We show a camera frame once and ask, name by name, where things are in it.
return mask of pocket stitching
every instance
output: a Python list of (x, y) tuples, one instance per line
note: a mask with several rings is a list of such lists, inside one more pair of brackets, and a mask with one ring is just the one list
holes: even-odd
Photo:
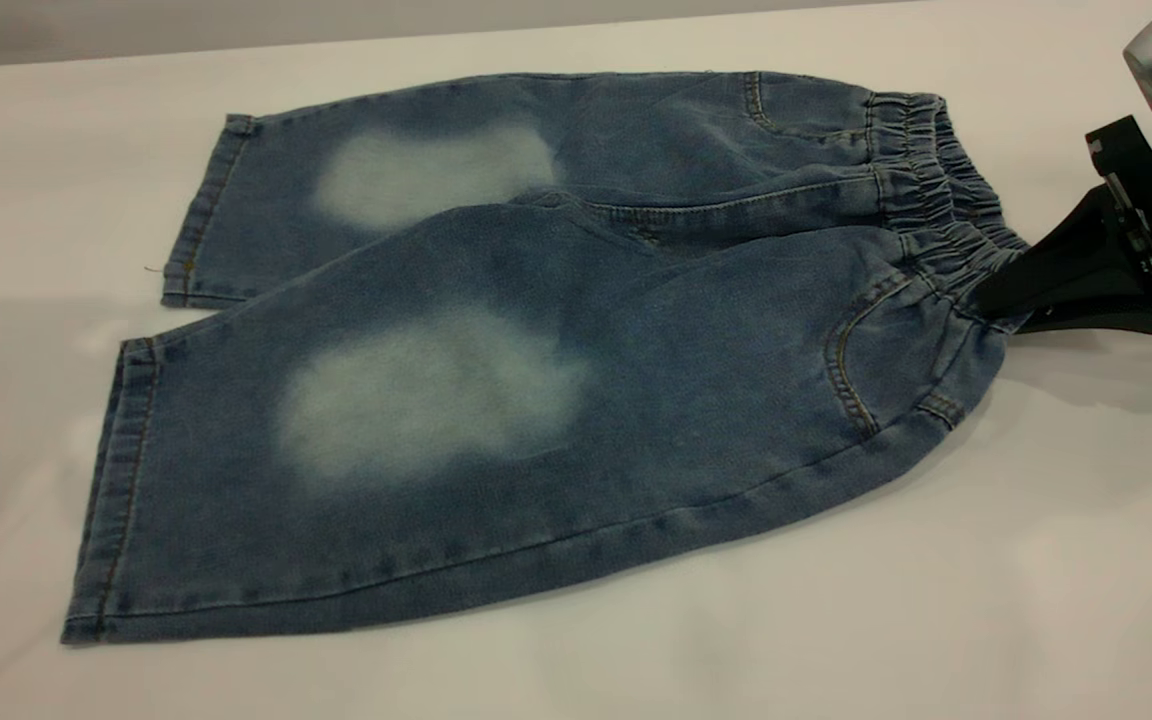
[(844, 361), (847, 340), (849, 340), (851, 331), (856, 328), (856, 325), (861, 324), (861, 320), (867, 318), (886, 300), (890, 300), (893, 295), (904, 290), (912, 282), (912, 278), (905, 273), (897, 272), (874, 283), (861, 300), (854, 302), (847, 309), (846, 321), (840, 323), (829, 333), (826, 347), (824, 347), (824, 361), (826, 361), (826, 369), (828, 370), (829, 384), (833, 387), (833, 392), (835, 392), (838, 401), (841, 402), (847, 418), (851, 419), (864, 438), (877, 434), (879, 427), (873, 414), (865, 407), (865, 402), (861, 400), (861, 394), (856, 392), (850, 378), (847, 377)]
[(797, 137), (803, 141), (831, 141), (831, 138), (855, 137), (867, 135), (867, 128), (840, 129), (834, 132), (803, 132), (776, 126), (763, 105), (763, 73), (755, 70), (745, 73), (745, 114), (765, 132), (778, 137)]

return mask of white surface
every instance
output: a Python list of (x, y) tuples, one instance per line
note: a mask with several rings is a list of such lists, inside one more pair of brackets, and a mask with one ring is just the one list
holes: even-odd
[(0, 0), (0, 65), (895, 0)]
[[(895, 3), (0, 68), (0, 720), (1152, 719), (1152, 338), (1022, 338), (908, 478), (755, 541), (424, 623), (56, 644), (115, 341), (228, 109), (497, 70), (814, 73), (946, 94), (1037, 240), (1149, 111), (1152, 1)], [(1144, 123), (1151, 132), (1152, 123)]]

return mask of stitching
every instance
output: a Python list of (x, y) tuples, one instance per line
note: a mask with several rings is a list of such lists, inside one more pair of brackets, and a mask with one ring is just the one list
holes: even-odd
[(788, 190), (778, 190), (775, 192), (767, 192), (765, 195), (756, 195), (753, 197), (742, 197), (740, 200), (723, 200), (713, 202), (708, 205), (681, 205), (672, 206), (672, 209), (652, 209), (652, 206), (634, 206), (634, 205), (608, 205), (604, 202), (585, 202), (585, 206), (596, 210), (608, 210), (616, 214), (644, 214), (644, 215), (684, 215), (690, 213), (708, 213), (712, 210), (727, 210), (727, 209), (738, 209), (741, 205), (751, 205), (755, 202), (764, 200), (778, 200), (781, 197), (788, 197), (795, 195), (796, 192), (805, 192), (810, 190), (823, 190), (826, 187), (835, 187), (840, 184), (849, 184), (854, 182), (869, 182), (870, 177), (856, 177), (856, 179), (840, 179), (840, 181), (820, 182), (814, 184), (804, 184), (802, 187), (791, 187)]
[(123, 559), (123, 554), (127, 552), (127, 541), (132, 533), (132, 503), (136, 501), (136, 486), (141, 479), (141, 462), (145, 460), (145, 441), (147, 434), (150, 434), (150, 418), (154, 416), (154, 394), (157, 392), (157, 386), (159, 386), (159, 363), (157, 363), (157, 357), (154, 357), (154, 340), (152, 338), (146, 338), (146, 348), (150, 351), (151, 364), (150, 364), (150, 389), (147, 389), (145, 395), (145, 419), (141, 420), (141, 438), (137, 439), (136, 444), (136, 460), (132, 462), (132, 477), (128, 480), (127, 486), (127, 510), (123, 514), (123, 532), (122, 537), (118, 541), (118, 553), (114, 555), (114, 560), (109, 562), (109, 574), (105, 577), (105, 589), (101, 591), (100, 597), (100, 612), (96, 615), (96, 638), (100, 641), (105, 635), (105, 619), (108, 616), (106, 609), (109, 607), (109, 594), (114, 592), (114, 578), (118, 574), (118, 567), (120, 560)]
[(745, 73), (745, 112), (765, 131), (781, 132), (781, 128), (767, 118), (767, 111), (763, 108), (763, 73)]
[[(490, 82), (498, 82), (502, 79), (513, 78), (524, 78), (524, 79), (536, 79), (536, 81), (550, 81), (550, 82), (570, 82), (579, 79), (593, 79), (604, 76), (617, 76), (617, 77), (635, 77), (645, 76), (645, 74), (658, 74), (658, 73), (498, 73), (490, 74), (488, 76), (471, 76), (471, 77), (452, 77), (440, 81), (420, 83), (420, 85), (410, 88), (391, 88), (391, 90), (381, 90), (378, 92), (369, 92), (369, 94), (356, 94), (354, 97), (346, 97), (343, 100), (334, 100), (328, 103), (319, 103), (316, 105), (306, 105), (303, 108), (286, 109), (282, 113), (274, 113), (270, 115), (262, 115), (260, 122), (263, 124), (275, 124), (285, 126), (305, 118), (314, 118), (325, 113), (328, 109), (336, 108), (348, 108), (348, 106), (357, 105), (369, 100), (384, 100), (389, 99), (394, 94), (407, 94), (407, 92), (419, 92), (425, 90), (440, 90), (440, 88), (464, 88), (464, 86), (479, 86), (486, 85)], [(683, 71), (679, 74), (705, 74), (700, 71)]]
[(202, 300), (233, 300), (234, 302), (244, 302), (256, 297), (255, 295), (248, 297), (234, 297), (230, 295), (210, 295), (205, 291), (165, 291), (164, 297), (182, 297), (182, 300), (195, 300), (195, 297), (200, 297)]
[(207, 229), (211, 228), (212, 220), (217, 218), (217, 206), (220, 205), (220, 196), (223, 195), (225, 188), (229, 187), (229, 179), (234, 177), (234, 168), (238, 167), (238, 160), (242, 159), (243, 150), (247, 150), (247, 143), (250, 141), (251, 131), (252, 119), (247, 118), (247, 128), (243, 128), (243, 132), (240, 136), (242, 141), (238, 142), (238, 150), (234, 152), (234, 159), (229, 160), (229, 167), (225, 168), (225, 177), (221, 179), (220, 187), (215, 189), (215, 195), (209, 197), (210, 203), (205, 210), (207, 219), (204, 220), (204, 223), (202, 223), (200, 228), (198, 228), (198, 232), (195, 233), (194, 247), (189, 249), (189, 259), (184, 262), (184, 265), (182, 265), (184, 268), (184, 276), (182, 278), (182, 281), (180, 281), (180, 287), (183, 287), (184, 290), (179, 295), (182, 295), (184, 300), (189, 300), (189, 282), (194, 279), (194, 270), (198, 260), (198, 250), (202, 248), (202, 236), (207, 233)]
[[(790, 76), (805, 81), (814, 81), (818, 78), (806, 77), (806, 76)], [(831, 141), (831, 138), (849, 137), (855, 135), (863, 135), (863, 129), (838, 129), (833, 132), (809, 132), (803, 131), (803, 129), (797, 128), (782, 128), (776, 126), (776, 120), (773, 120), (771, 115), (767, 114), (767, 108), (763, 105), (763, 73), (761, 71), (750, 71), (744, 73), (745, 79), (745, 113), (758, 123), (758, 127), (763, 128), (764, 131), (772, 132), (772, 135), (783, 136), (783, 137), (797, 137), (803, 138), (803, 141)]]
[(937, 410), (935, 407), (918, 404), (918, 409), (922, 410), (922, 411), (924, 411), (927, 415), (933, 416), (933, 418), (937, 418), (938, 420), (941, 420), (942, 423), (945, 423), (946, 427), (948, 427), (950, 430), (953, 430), (953, 429), (955, 429), (957, 426), (957, 423), (955, 423), (955, 420), (952, 420), (950, 418), (947, 418), (947, 416), (942, 415), (941, 411)]
[(844, 409), (847, 416), (854, 420), (856, 427), (861, 430), (861, 433), (865, 438), (877, 434), (879, 427), (873, 415), (869, 412), (864, 401), (861, 400), (861, 394), (851, 385), (851, 379), (847, 377), (844, 362), (847, 340), (849, 340), (851, 331), (855, 329), (856, 325), (861, 324), (861, 320), (873, 313), (874, 309), (881, 305), (885, 300), (896, 295), (897, 291), (904, 290), (912, 282), (912, 278), (897, 272), (876, 283), (861, 300), (854, 302), (847, 309), (847, 316), (850, 316), (850, 320), (838, 325), (827, 336), (826, 347), (824, 347), (824, 361), (826, 361), (826, 369), (829, 373), (829, 382), (833, 386), (833, 392), (835, 392), (838, 400), (842, 402), (842, 409)]

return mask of jeans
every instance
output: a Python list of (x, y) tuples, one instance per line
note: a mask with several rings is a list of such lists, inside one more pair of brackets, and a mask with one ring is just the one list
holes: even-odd
[(808, 518), (978, 404), (1024, 249), (932, 94), (503, 76), (229, 118), (65, 643), (470, 609)]

